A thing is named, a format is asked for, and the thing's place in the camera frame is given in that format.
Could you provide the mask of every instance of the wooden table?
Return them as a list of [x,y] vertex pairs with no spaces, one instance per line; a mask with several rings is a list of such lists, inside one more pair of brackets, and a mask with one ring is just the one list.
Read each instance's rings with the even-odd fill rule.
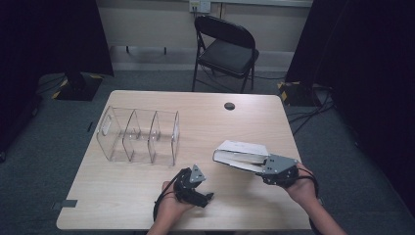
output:
[[[228,111],[224,104],[236,108]],[[212,160],[224,141],[265,145],[269,153],[300,160],[281,100],[271,95],[114,91],[107,106],[175,112],[180,137],[175,166],[109,162],[94,135],[57,226],[63,230],[147,230],[164,181],[196,164],[207,180],[197,191],[214,193],[204,208],[184,214],[174,230],[309,229],[308,216],[277,186],[253,173]]]

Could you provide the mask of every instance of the acrylic divider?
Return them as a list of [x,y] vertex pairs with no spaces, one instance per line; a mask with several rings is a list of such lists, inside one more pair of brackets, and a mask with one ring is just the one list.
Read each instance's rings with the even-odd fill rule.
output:
[[179,114],[109,106],[97,133],[111,162],[174,165],[179,139]]

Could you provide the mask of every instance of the electrical outlet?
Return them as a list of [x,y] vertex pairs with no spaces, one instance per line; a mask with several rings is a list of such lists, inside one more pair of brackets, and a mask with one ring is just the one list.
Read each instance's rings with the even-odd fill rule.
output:
[[189,1],[189,12],[200,12],[201,1],[199,0],[190,0]]
[[200,13],[210,13],[210,2],[201,1],[201,7],[198,9]]

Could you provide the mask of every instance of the chair backrest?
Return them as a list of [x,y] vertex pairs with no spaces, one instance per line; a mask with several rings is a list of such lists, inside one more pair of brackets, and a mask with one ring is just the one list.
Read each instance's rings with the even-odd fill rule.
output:
[[240,25],[211,16],[200,16],[195,19],[195,28],[198,34],[246,48],[255,48],[254,37]]

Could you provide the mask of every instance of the black folding chair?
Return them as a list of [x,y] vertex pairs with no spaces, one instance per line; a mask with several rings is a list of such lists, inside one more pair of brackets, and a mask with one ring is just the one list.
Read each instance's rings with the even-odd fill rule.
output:
[[[198,52],[193,73],[192,91],[195,91],[196,81],[209,85],[196,78],[199,65],[210,68],[213,71],[213,75],[215,71],[219,71],[243,79],[240,93],[244,93],[245,85],[251,72],[251,89],[254,89],[254,64],[259,52],[255,49],[253,36],[240,25],[211,16],[197,17],[195,19],[195,28]],[[214,39],[208,47],[204,42],[203,35]]]

